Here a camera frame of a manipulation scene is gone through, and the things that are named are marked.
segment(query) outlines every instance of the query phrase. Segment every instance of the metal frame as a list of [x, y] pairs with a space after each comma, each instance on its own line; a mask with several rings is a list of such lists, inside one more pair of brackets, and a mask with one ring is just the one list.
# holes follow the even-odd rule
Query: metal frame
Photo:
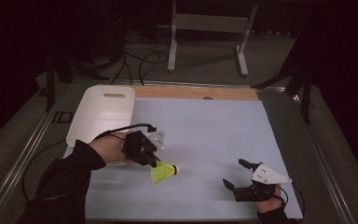
[[[126, 84], [126, 81], [120, 82], [117, 81], [117, 84]], [[230, 87], [230, 88], [250, 88], [246, 85], [210, 85], [210, 84], [194, 84], [194, 83], [175, 83], [175, 82], [146, 82], [146, 85], [166, 85], [166, 86], [194, 86], [194, 87]], [[0, 213], [2, 212], [6, 202], [11, 196], [11, 193], [13, 192], [14, 188], [16, 188], [17, 183], [19, 182], [23, 170], [25, 166], [28, 164], [29, 160], [33, 157], [35, 150], [42, 139], [48, 125], [50, 124], [50, 121], [53, 118], [53, 112], [54, 109], [57, 107], [58, 103], [60, 102], [61, 98], [64, 96], [64, 92], [62, 89], [69, 89], [66, 85], [61, 88], [58, 96], [58, 100], [53, 105], [50, 112], [45, 114], [43, 118], [40, 120], [38, 126], [36, 127], [33, 135], [30, 137], [30, 140], [28, 141], [27, 146], [22, 151], [20, 157], [17, 159], [15, 164], [10, 169], [9, 173], [7, 174], [7, 177], [2, 183], [2, 186], [0, 187]], [[267, 87], [264, 90], [255, 90], [256, 92], [270, 92], [275, 94], [284, 94], [284, 88], [275, 88], [275, 87]], [[309, 124], [305, 123], [301, 116], [300, 111], [300, 102], [298, 100], [298, 97], [294, 97], [293, 101], [293, 107], [300, 118], [302, 120], [303, 128], [306, 131], [306, 134], [311, 142], [312, 147], [312, 154], [317, 161], [318, 168], [320, 170], [321, 176], [324, 179], [324, 183], [330, 193], [331, 199], [337, 209], [337, 213], [344, 224], [354, 224], [357, 223], [354, 219], [354, 215], [349, 208], [346, 199], [344, 198], [344, 195], [342, 193], [342, 189], [340, 188], [338, 182], [334, 178], [334, 175], [332, 174], [332, 171], [330, 170], [330, 167], [328, 165], [328, 162], [326, 161], [324, 154], [321, 150], [321, 147], [319, 146], [315, 135], [313, 134], [313, 131]]]
[[198, 31], [216, 31], [230, 32], [242, 34], [241, 44], [236, 47], [238, 63], [240, 65], [241, 75], [248, 76], [248, 68], [246, 66], [243, 51], [257, 11], [257, 5], [252, 6], [251, 13], [248, 18], [235, 17], [217, 17], [205, 15], [189, 15], [176, 13], [176, 0], [172, 0], [172, 26], [171, 26], [171, 47], [168, 60], [168, 71], [175, 70], [176, 61], [176, 30], [198, 30]]

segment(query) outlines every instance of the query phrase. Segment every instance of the yellow shuttlecock feathers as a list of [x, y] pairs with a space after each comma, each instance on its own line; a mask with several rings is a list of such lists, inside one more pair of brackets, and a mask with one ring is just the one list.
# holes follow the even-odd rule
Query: yellow shuttlecock feathers
[[152, 182], [155, 185], [167, 179], [168, 177], [177, 174], [179, 174], [178, 166], [169, 165], [162, 161], [157, 161], [157, 166], [151, 168]]

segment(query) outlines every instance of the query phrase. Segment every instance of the white metal stand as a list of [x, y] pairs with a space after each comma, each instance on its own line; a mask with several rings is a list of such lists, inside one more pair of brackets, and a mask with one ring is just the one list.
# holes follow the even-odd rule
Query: white metal stand
[[245, 49], [246, 42], [251, 32], [256, 11], [257, 5], [253, 5], [248, 18], [177, 14], [176, 0], [172, 0], [172, 36], [168, 71], [173, 72], [175, 70], [177, 47], [177, 42], [175, 40], [176, 30], [216, 31], [243, 34], [242, 42], [236, 47], [236, 52], [241, 75], [245, 77], [248, 76], [248, 68], [246, 66], [245, 57], [243, 56], [243, 50]]

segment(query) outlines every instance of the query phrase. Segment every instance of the hand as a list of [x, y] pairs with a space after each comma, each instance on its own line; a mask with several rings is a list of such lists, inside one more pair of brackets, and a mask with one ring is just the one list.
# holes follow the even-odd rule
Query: hand
[[128, 161], [121, 150], [127, 133], [111, 133], [104, 137], [93, 140], [89, 146], [103, 158], [104, 162]]
[[[281, 189], [279, 187], [280, 185], [275, 186], [274, 194], [278, 197], [281, 197]], [[280, 208], [282, 206], [282, 200], [279, 200], [275, 197], [271, 197], [268, 201], [255, 202], [255, 206], [257, 207], [259, 213], [266, 213], [274, 209]]]

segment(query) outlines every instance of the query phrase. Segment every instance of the white plastic bin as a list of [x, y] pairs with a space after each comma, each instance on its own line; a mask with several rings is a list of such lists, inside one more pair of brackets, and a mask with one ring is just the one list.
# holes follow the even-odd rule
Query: white plastic bin
[[75, 113], [66, 143], [85, 143], [98, 134], [131, 124], [135, 90], [119, 86], [93, 86], [86, 90]]

